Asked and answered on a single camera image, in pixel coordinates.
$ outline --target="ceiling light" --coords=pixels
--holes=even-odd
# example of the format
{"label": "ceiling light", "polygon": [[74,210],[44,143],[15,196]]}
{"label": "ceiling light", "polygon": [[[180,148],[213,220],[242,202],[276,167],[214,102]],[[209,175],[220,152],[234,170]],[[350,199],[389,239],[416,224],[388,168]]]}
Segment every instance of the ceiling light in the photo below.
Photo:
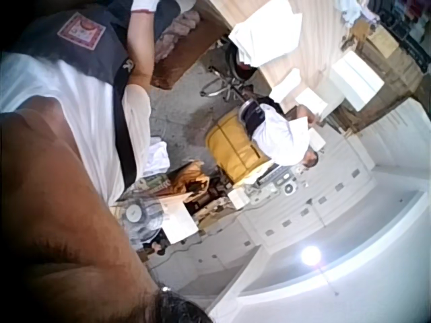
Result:
{"label": "ceiling light", "polygon": [[316,266],[318,263],[320,263],[321,258],[321,251],[315,246],[309,246],[303,249],[301,253],[302,262],[307,266]]}

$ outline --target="concrete floor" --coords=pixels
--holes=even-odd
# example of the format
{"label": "concrete floor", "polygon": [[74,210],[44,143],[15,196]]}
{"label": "concrete floor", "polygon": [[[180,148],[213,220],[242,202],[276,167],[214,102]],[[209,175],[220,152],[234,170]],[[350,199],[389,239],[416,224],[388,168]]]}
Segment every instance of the concrete floor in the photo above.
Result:
{"label": "concrete floor", "polygon": [[[221,69],[224,51],[221,48],[207,52],[189,69],[170,91],[153,88],[150,92],[152,136],[159,136],[168,144],[171,170],[192,159],[204,161],[204,171],[210,172],[216,163],[205,148],[205,136],[215,121],[239,105],[239,101],[225,102],[222,96],[202,98],[201,88],[215,77],[207,72],[214,65]],[[269,94],[270,88],[259,72],[249,83],[255,92]]]}

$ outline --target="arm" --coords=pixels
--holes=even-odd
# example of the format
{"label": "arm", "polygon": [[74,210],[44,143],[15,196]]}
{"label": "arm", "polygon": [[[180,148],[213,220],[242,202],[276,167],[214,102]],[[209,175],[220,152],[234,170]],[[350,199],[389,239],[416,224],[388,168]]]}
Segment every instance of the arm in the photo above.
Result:
{"label": "arm", "polygon": [[310,109],[308,109],[306,106],[299,106],[296,109],[296,118],[295,119],[299,119],[299,118],[303,118],[306,117],[308,124],[309,125],[313,125],[315,122],[317,122],[317,117],[314,113],[312,113],[310,111]]}
{"label": "arm", "polygon": [[129,84],[149,92],[154,70],[154,12],[158,0],[134,0],[127,32],[127,47],[135,68]]}

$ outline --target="white shirt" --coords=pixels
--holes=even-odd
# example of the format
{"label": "white shirt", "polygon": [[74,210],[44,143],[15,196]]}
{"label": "white shirt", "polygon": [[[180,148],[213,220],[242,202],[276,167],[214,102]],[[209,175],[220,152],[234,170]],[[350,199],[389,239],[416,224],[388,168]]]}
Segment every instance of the white shirt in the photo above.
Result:
{"label": "white shirt", "polygon": [[261,104],[265,121],[253,133],[253,140],[268,157],[281,166],[296,165],[310,145],[307,118],[287,121],[272,106]]}
{"label": "white shirt", "polygon": [[[114,141],[112,86],[64,61],[9,53],[1,62],[0,86],[0,112],[12,112],[32,96],[60,102],[93,185],[113,205],[124,182]],[[140,178],[150,146],[150,98],[142,87],[128,85],[123,108]]]}

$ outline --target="black strap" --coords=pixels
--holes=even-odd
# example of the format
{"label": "black strap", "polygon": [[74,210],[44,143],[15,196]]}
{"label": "black strap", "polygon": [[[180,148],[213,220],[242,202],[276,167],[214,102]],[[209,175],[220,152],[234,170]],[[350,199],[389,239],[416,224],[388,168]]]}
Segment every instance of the black strap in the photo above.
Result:
{"label": "black strap", "polygon": [[242,113],[242,119],[245,123],[247,135],[251,138],[257,127],[265,121],[265,113],[258,102],[253,101]]}
{"label": "black strap", "polygon": [[123,94],[132,70],[132,62],[127,59],[123,62],[114,79],[114,129],[115,147],[120,159],[121,172],[123,173],[124,191],[136,181],[136,161],[127,128],[126,117],[123,109]]}

